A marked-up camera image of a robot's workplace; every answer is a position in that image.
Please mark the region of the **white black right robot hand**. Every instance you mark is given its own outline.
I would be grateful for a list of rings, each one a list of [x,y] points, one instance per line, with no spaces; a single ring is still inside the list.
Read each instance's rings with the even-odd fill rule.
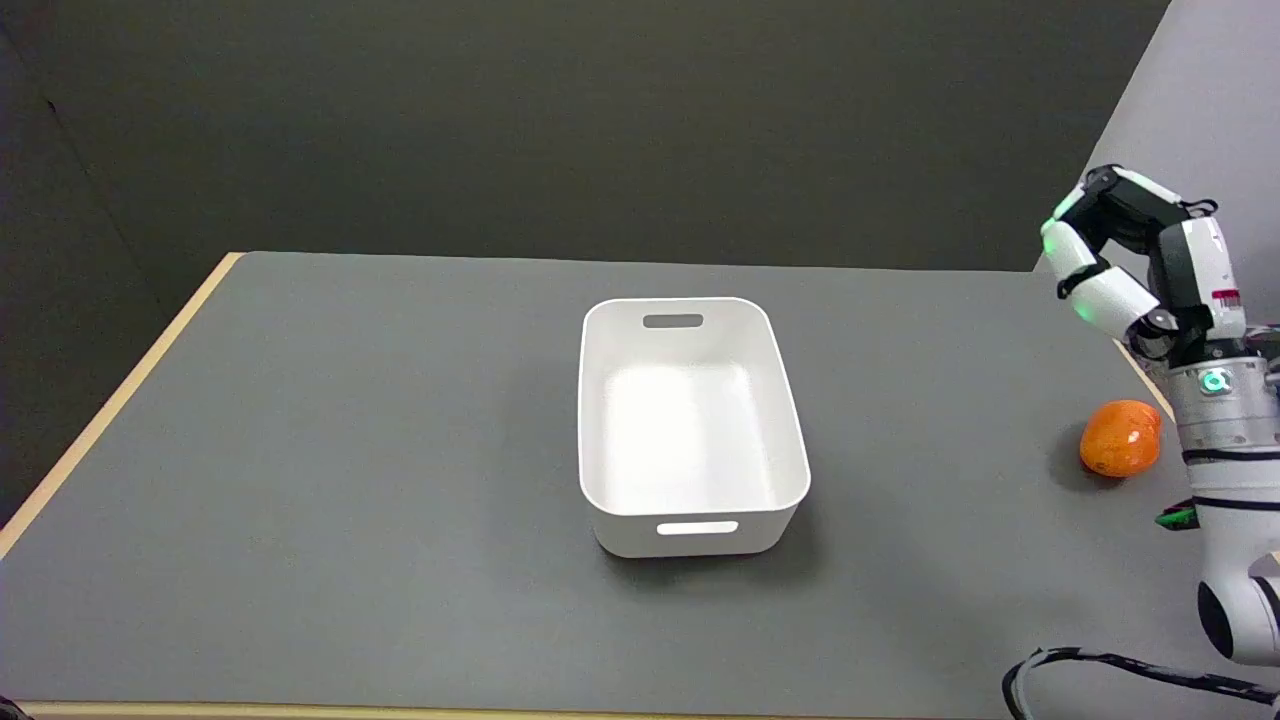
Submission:
[[[1217,211],[1119,164],[1089,169],[1039,228],[1057,297],[1152,363],[1249,357]]]

